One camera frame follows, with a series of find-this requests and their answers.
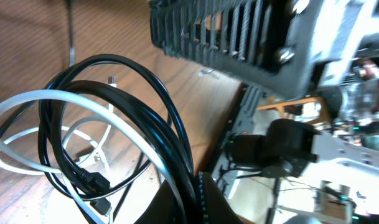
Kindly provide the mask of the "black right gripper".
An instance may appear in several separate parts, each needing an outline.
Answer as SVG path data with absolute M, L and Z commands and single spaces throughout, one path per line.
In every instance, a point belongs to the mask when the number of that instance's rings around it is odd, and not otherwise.
M 289 1 L 288 86 L 306 93 L 313 73 L 318 85 L 335 85 L 344 77 L 362 39 L 379 33 L 379 1 Z

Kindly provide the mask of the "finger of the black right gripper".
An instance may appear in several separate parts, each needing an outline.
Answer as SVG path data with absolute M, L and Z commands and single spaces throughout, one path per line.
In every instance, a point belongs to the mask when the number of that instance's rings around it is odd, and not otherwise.
M 190 60 L 259 84 L 285 98 L 304 94 L 294 28 L 303 1 L 150 1 L 152 43 Z

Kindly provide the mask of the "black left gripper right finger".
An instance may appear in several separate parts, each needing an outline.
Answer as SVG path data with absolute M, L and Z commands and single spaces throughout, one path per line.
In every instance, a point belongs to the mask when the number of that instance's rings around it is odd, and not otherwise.
M 199 210 L 202 223 L 206 224 L 242 224 L 231 209 L 217 184 L 208 172 L 199 172 L 197 176 Z

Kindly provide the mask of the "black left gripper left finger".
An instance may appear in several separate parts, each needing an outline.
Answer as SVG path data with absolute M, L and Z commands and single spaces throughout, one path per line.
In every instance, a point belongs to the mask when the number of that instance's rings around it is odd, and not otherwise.
M 164 181 L 144 213 L 135 224 L 192 223 L 192 204 L 182 197 L 183 207 L 167 181 Z

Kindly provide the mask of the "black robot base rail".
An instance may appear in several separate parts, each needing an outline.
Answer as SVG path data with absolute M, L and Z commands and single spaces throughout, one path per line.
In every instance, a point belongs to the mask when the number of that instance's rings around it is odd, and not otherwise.
M 235 194 L 239 180 L 237 175 L 243 173 L 236 168 L 232 156 L 229 155 L 228 145 L 236 135 L 252 134 L 255 128 L 254 114 L 263 90 L 257 85 L 242 83 L 233 108 L 227 119 L 223 120 L 223 131 L 206 163 L 205 171 L 212 174 L 218 188 L 228 200 Z

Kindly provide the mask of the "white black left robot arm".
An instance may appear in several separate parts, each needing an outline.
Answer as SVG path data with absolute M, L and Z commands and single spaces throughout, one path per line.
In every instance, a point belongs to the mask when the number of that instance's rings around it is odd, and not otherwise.
M 355 146 L 312 125 L 290 119 L 274 120 L 265 135 L 241 134 L 225 144 L 237 169 L 278 179 L 306 174 L 379 189 L 379 151 Z M 173 194 L 164 184 L 138 223 L 241 223 L 218 188 L 219 180 L 202 172 L 195 181 L 198 202 L 188 220 L 178 215 Z

